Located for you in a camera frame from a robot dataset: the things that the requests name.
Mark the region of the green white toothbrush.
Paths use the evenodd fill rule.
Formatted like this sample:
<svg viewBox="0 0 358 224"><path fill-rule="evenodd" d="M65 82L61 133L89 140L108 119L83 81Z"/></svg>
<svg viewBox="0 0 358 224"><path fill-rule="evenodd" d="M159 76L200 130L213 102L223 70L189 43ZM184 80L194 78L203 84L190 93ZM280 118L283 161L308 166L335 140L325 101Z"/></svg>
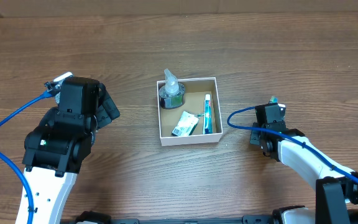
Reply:
<svg viewBox="0 0 358 224"><path fill-rule="evenodd" d="M269 100L269 103L277 103L278 102L278 98L275 96L272 96L271 99Z"/></svg>

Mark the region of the clear soap pump bottle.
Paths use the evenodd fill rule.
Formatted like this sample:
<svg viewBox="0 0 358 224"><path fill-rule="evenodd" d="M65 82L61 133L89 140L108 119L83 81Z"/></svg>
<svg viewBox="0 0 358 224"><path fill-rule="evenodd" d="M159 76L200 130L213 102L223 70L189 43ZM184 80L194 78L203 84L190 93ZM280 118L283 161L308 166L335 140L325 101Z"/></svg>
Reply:
<svg viewBox="0 0 358 224"><path fill-rule="evenodd" d="M179 108L185 103L185 86L169 69L164 74L165 84L158 91L160 106L167 110Z"/></svg>

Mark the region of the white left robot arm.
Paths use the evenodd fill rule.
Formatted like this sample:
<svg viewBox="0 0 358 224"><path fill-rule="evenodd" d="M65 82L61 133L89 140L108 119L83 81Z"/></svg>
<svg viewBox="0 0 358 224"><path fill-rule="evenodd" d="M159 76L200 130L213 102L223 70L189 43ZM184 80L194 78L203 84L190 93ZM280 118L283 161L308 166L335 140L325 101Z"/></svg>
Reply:
<svg viewBox="0 0 358 224"><path fill-rule="evenodd" d="M16 223L60 223L64 206L90 155L97 130L119 117L105 86L95 80L65 81L60 101L24 141L23 191Z"/></svg>

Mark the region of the green white floss packet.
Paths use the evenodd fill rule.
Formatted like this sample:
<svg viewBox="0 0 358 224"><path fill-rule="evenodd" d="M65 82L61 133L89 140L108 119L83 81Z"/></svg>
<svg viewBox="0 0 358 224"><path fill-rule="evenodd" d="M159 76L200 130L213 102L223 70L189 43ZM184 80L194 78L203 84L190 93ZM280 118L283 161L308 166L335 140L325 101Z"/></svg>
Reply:
<svg viewBox="0 0 358 224"><path fill-rule="evenodd" d="M191 136L196 129L199 120L204 114L192 114L187 111L182 112L177 125L172 131L172 136L187 137Z"/></svg>

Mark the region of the green red toothpaste tube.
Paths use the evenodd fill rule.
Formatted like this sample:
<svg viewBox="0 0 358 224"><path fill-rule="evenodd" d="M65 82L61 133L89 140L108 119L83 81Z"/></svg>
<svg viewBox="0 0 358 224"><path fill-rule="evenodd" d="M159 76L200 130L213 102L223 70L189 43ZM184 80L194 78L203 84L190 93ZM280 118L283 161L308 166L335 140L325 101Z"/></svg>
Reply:
<svg viewBox="0 0 358 224"><path fill-rule="evenodd" d="M211 113L211 95L206 94L204 98L203 134L211 134L213 132Z"/></svg>

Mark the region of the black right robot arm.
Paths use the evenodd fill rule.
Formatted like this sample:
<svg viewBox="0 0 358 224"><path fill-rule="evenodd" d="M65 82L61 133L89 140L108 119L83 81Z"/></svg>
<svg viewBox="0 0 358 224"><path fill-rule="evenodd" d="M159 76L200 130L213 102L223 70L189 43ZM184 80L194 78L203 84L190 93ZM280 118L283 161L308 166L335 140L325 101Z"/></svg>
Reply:
<svg viewBox="0 0 358 224"><path fill-rule="evenodd" d="M282 223L358 223L358 172L342 166L283 123L266 128L254 123L251 141L263 152L293 169L315 191L316 208L288 208L278 213Z"/></svg>

